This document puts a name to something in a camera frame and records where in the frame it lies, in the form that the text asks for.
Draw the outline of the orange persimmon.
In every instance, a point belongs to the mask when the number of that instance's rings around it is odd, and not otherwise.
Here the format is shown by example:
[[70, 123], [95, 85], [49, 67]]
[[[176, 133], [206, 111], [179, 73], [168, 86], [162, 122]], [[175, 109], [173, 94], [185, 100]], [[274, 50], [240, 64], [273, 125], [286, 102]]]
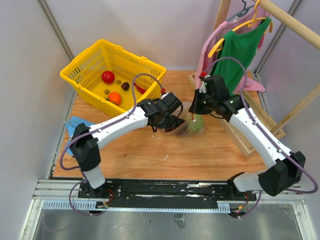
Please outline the orange persimmon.
[[107, 100], [116, 106], [122, 103], [122, 97], [118, 92], [110, 92], [107, 96]]

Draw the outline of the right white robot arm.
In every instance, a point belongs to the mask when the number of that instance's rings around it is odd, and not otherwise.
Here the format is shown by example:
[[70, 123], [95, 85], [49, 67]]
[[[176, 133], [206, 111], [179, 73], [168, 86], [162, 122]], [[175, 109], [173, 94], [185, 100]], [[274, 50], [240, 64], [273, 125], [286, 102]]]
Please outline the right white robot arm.
[[208, 115], [215, 112], [251, 143], [267, 169], [255, 173], [240, 172], [227, 180], [226, 193], [232, 200], [247, 191], [264, 191], [270, 196], [289, 189], [301, 180], [306, 158], [283, 145], [259, 120], [242, 95], [230, 95], [220, 75], [205, 75], [194, 91], [189, 112]]

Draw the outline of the green cabbage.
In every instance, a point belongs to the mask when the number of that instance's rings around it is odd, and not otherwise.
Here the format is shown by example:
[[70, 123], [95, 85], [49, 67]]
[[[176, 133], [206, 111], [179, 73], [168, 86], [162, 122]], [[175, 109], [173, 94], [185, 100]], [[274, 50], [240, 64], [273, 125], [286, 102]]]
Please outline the green cabbage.
[[204, 130], [204, 120], [201, 115], [191, 114], [187, 123], [189, 124], [190, 134], [201, 134]]

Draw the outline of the black grape bunch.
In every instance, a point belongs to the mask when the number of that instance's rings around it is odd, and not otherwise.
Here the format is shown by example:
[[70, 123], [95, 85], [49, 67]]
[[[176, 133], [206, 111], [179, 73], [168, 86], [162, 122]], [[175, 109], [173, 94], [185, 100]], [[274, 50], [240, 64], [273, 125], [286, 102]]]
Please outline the black grape bunch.
[[168, 122], [166, 123], [164, 131], [166, 133], [172, 132], [175, 129], [177, 129], [179, 126], [181, 126], [184, 122], [185, 122], [184, 119], [173, 115], [169, 118]]

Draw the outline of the dark mangosteen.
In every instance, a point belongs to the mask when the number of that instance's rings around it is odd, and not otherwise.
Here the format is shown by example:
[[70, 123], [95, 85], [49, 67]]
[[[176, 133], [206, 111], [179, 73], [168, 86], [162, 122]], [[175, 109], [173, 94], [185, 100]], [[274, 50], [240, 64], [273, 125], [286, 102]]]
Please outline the dark mangosteen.
[[124, 82], [122, 85], [121, 85], [121, 88], [124, 90], [124, 91], [128, 91], [130, 89], [130, 84], [128, 82]]

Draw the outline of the purple grape bunch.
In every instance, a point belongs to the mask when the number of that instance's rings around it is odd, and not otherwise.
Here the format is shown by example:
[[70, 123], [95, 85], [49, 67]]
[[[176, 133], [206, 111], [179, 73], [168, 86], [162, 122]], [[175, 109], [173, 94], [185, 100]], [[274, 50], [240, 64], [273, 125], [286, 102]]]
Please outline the purple grape bunch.
[[175, 129], [174, 134], [176, 136], [188, 136], [190, 134], [190, 130], [189, 130], [189, 123], [188, 122], [184, 122], [183, 124], [181, 124], [178, 128]]

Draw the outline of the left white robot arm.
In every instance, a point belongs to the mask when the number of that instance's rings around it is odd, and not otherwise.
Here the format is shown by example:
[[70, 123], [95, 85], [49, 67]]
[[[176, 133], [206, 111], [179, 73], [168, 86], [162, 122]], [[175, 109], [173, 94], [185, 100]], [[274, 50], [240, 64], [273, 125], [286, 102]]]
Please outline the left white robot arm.
[[146, 98], [129, 111], [102, 123], [77, 125], [69, 149], [90, 185], [90, 193], [96, 198], [107, 193], [106, 180], [100, 167], [101, 149], [117, 138], [147, 126], [153, 132], [176, 129], [184, 123], [183, 119], [174, 114], [176, 110], [182, 111], [183, 104], [176, 95], [169, 92], [161, 98]]

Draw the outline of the clear zip top bag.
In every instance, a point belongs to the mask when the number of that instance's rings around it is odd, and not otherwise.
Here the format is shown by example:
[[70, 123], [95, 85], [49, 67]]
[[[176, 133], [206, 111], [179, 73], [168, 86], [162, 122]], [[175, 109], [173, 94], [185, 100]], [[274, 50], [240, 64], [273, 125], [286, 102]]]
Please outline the clear zip top bag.
[[191, 100], [182, 99], [181, 103], [183, 105], [183, 110], [179, 115], [179, 118], [183, 119], [184, 123], [171, 131], [165, 131], [164, 129], [160, 129], [159, 131], [167, 135], [180, 137], [202, 136], [205, 131], [203, 116], [189, 112], [189, 108], [192, 104]]

